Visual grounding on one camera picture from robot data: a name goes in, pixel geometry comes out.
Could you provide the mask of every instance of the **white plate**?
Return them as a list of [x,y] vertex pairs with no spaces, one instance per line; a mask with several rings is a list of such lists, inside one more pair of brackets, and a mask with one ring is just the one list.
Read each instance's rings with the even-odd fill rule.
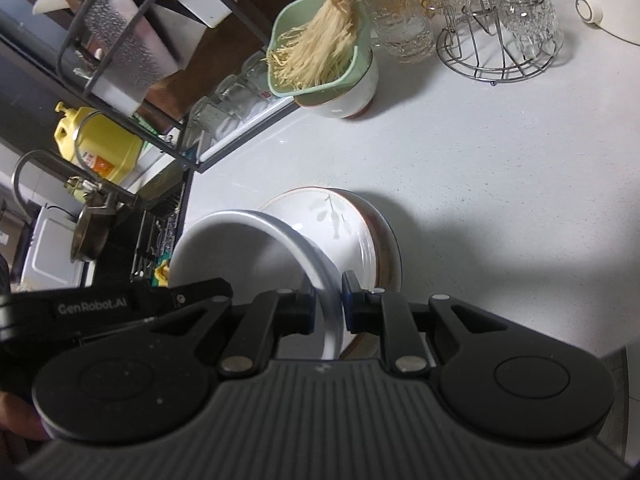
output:
[[376,286],[400,292],[402,290],[402,257],[391,225],[371,202],[360,195],[346,189],[334,189],[334,191],[351,202],[367,223],[376,248]]
[[[353,270],[362,288],[376,286],[373,238],[365,219],[345,197],[331,189],[300,187],[277,196],[260,210],[289,224],[311,241],[334,263],[340,275],[345,270]],[[280,355],[307,353],[307,347],[314,343],[313,336],[283,338]],[[343,350],[354,337],[345,327]]]

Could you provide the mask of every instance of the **orange label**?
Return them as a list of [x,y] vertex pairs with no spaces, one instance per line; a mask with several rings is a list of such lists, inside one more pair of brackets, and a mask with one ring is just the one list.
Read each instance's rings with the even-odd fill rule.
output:
[[107,178],[114,168],[114,165],[108,160],[104,160],[100,155],[94,155],[90,152],[84,152],[82,154],[82,160],[85,161],[89,168],[103,178]]

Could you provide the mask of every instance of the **white ceramic bowl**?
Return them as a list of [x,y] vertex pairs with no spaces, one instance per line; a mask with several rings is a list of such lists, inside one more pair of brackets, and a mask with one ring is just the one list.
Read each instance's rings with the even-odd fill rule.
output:
[[296,103],[322,117],[345,119],[367,110],[378,87],[378,63],[371,52],[369,68],[355,86],[347,91],[325,90],[294,97]]
[[[321,254],[329,258],[339,276],[353,270],[363,288],[374,288],[376,283],[376,253],[367,224],[347,199],[334,190],[323,187],[300,187],[284,192],[261,211],[279,218],[302,234]],[[289,336],[280,343],[292,352],[297,345],[300,353],[309,354],[308,348],[317,347],[318,335],[301,339]],[[342,349],[355,336],[344,327]]]
[[291,349],[284,356],[337,359],[340,355],[344,317],[337,269],[281,220],[258,211],[213,213],[180,238],[170,269],[169,286],[216,277],[227,280],[234,304],[249,303],[266,290],[300,288],[306,274],[322,311],[321,316],[316,311],[317,344],[309,350],[313,355],[300,356]]

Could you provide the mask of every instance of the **glass jar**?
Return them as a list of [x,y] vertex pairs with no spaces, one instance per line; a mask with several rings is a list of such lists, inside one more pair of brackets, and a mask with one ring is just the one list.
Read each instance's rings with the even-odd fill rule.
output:
[[425,60],[435,51],[426,10],[418,0],[361,0],[380,44],[402,63]]

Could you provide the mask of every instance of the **yellow jug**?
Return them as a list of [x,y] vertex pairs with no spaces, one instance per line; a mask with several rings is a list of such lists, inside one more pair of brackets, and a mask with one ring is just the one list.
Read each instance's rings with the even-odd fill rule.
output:
[[94,108],[75,110],[60,101],[56,111],[65,113],[53,134],[63,158],[79,166],[74,147],[78,132],[82,160],[101,177],[119,184],[133,170],[142,149],[141,139]]

